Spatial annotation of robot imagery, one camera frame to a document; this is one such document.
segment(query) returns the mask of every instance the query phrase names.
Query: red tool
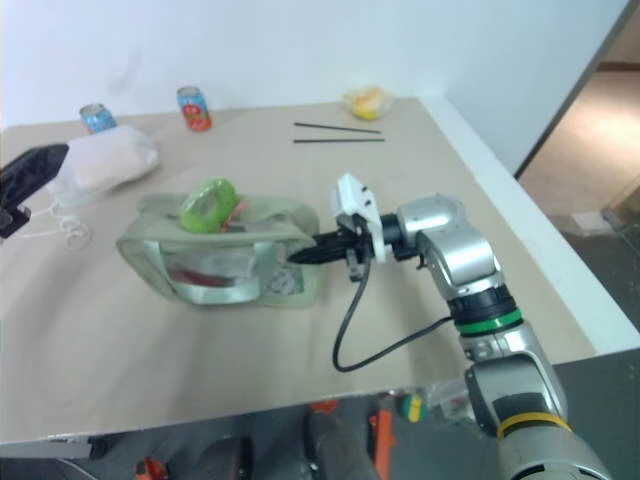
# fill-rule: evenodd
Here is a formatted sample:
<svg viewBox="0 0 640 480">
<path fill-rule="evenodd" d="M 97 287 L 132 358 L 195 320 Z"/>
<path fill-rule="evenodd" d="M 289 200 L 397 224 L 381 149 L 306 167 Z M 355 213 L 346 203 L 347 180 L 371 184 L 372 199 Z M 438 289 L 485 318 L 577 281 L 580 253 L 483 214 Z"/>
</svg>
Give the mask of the red tool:
<svg viewBox="0 0 640 480">
<path fill-rule="evenodd" d="M 389 467 L 391 465 L 391 447 L 396 444 L 392 431 L 392 402 L 390 398 L 382 399 L 377 415 L 369 417 L 369 423 L 373 428 L 375 439 L 375 451 L 373 463 L 380 480 L 389 480 Z"/>
<path fill-rule="evenodd" d="M 162 462 L 145 457 L 136 464 L 136 480 L 169 480 L 167 467 Z"/>
<path fill-rule="evenodd" d="M 331 413 L 336 409 L 337 406 L 338 400 L 336 400 L 335 398 L 309 404 L 309 408 L 311 408 L 311 410 L 316 413 Z"/>
</svg>

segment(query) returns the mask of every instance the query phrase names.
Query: chopsticks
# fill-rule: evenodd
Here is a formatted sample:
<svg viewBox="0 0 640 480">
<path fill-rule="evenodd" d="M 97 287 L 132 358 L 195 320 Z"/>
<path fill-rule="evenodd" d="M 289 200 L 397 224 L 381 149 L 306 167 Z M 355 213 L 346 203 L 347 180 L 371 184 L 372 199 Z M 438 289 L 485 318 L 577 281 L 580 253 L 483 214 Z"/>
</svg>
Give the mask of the chopsticks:
<svg viewBox="0 0 640 480">
<path fill-rule="evenodd" d="M 302 123 L 293 122 L 296 127 L 311 127 L 311 128 L 327 128 L 329 130 L 344 130 L 346 132 L 362 132 L 362 133 L 382 133 L 380 130 L 365 130 L 364 128 L 350 128 L 350 127 L 334 127 L 333 125 L 319 125 L 317 123 Z"/>
<path fill-rule="evenodd" d="M 346 132 L 361 132 L 361 133 L 382 133 L 380 130 L 367 130 L 364 128 L 351 128 L 351 127 L 337 127 L 334 125 L 320 125 L 317 123 L 304 123 L 293 122 L 295 127 L 309 127 L 309 128 L 325 128 L 328 130 L 342 130 Z M 384 142 L 384 138 L 318 138 L 318 139 L 294 139 L 293 143 L 352 143 L 352 142 Z"/>
<path fill-rule="evenodd" d="M 384 138 L 317 138 L 317 139 L 296 139 L 293 143 L 334 143 L 334 142 L 384 142 Z"/>
</svg>

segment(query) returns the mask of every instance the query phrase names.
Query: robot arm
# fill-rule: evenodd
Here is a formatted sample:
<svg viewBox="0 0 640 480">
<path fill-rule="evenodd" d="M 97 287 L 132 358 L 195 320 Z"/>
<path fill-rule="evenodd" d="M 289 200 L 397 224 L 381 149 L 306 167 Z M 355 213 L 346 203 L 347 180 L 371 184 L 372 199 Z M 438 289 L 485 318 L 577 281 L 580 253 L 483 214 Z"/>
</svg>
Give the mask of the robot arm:
<svg viewBox="0 0 640 480">
<path fill-rule="evenodd" d="M 384 245 L 398 261 L 420 258 L 419 268 L 431 272 L 473 362 L 465 372 L 471 404 L 479 426 L 498 439 L 505 479 L 611 478 L 567 425 L 562 385 L 509 293 L 491 245 L 469 224 L 458 200 L 435 195 L 379 216 L 371 192 L 347 174 L 332 206 L 338 232 L 318 236 L 317 247 L 291 260 L 344 258 L 353 272 L 364 248 L 383 262 Z"/>
</svg>

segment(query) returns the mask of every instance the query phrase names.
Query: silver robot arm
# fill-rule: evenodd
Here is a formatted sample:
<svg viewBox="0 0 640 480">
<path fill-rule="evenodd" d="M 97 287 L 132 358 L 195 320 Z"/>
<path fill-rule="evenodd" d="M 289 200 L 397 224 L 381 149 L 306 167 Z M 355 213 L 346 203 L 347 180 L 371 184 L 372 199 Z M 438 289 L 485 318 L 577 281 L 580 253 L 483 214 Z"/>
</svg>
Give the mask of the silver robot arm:
<svg viewBox="0 0 640 480">
<path fill-rule="evenodd" d="M 487 239 L 462 204 L 436 195 L 382 217 L 396 258 L 420 256 L 449 305 L 476 420 L 497 437 L 507 480 L 610 479 L 567 424 L 567 401 L 530 324 L 521 316 Z"/>
</svg>

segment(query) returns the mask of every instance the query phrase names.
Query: yellow ring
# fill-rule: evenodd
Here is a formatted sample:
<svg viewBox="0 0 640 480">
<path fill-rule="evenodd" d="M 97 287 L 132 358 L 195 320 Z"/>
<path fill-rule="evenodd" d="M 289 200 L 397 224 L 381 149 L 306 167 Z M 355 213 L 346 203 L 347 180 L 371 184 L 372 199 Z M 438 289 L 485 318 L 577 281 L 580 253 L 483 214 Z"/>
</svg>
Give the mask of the yellow ring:
<svg viewBox="0 0 640 480">
<path fill-rule="evenodd" d="M 504 432 L 507 428 L 513 427 L 514 425 L 522 422 L 551 422 L 555 423 L 559 427 L 564 428 L 568 432 L 573 432 L 573 430 L 571 430 L 571 427 L 567 425 L 567 422 L 562 420 L 560 417 L 557 417 L 556 415 L 544 412 L 529 412 L 519 413 L 518 415 L 509 417 L 504 422 L 502 422 L 500 424 L 500 428 L 498 428 L 498 439 L 501 439 L 504 436 Z"/>
</svg>

